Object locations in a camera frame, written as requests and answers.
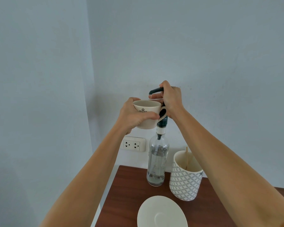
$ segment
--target electrical outlet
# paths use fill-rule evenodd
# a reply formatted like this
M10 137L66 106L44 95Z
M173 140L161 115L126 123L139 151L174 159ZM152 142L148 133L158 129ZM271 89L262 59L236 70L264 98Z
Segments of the electrical outlet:
M144 152L145 143L146 139L144 138L124 136L120 149Z

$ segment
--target table top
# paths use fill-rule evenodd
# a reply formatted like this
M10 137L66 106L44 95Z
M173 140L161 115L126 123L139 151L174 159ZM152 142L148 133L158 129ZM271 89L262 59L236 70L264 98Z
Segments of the table top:
M190 202L176 198L169 189L170 173L165 181L153 187L146 180L146 169L119 166L108 192L96 227L137 226L137 215L149 197L161 195L175 201L183 210L188 226L236 226L220 202L208 178L203 178L197 197ZM284 189L277 188L284 196Z

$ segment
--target geometric pattern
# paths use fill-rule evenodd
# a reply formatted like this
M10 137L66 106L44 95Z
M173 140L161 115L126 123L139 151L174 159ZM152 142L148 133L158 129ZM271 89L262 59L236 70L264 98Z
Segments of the geometric pattern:
M173 168L170 174L169 188L171 192L183 201L191 201L196 198L203 171L193 173L176 166L173 162Z

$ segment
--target mug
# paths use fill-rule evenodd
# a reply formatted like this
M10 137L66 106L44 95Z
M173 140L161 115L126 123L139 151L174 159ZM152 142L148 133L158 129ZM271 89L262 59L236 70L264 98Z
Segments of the mug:
M133 106L139 112L154 111L157 114L159 114L162 109L166 109L165 107L162 107L160 102L153 100L137 100L133 102ZM147 119L140 123L140 125L138 125L137 127L140 129L153 129L157 126L157 123L164 119L166 116L167 113L165 113L164 116L157 120Z
M188 152L188 166L186 167L186 151L181 150L174 154L173 168L171 169L169 188L171 192L183 201L192 201L196 198L202 180L203 169L191 152Z

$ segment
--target mug handle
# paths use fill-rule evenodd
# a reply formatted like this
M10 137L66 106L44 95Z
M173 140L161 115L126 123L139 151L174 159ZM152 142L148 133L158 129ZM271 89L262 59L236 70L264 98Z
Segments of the mug handle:
M161 118L159 118L158 122L160 122L162 119L164 119L165 117L167 116L167 111L165 112L165 115L163 115Z

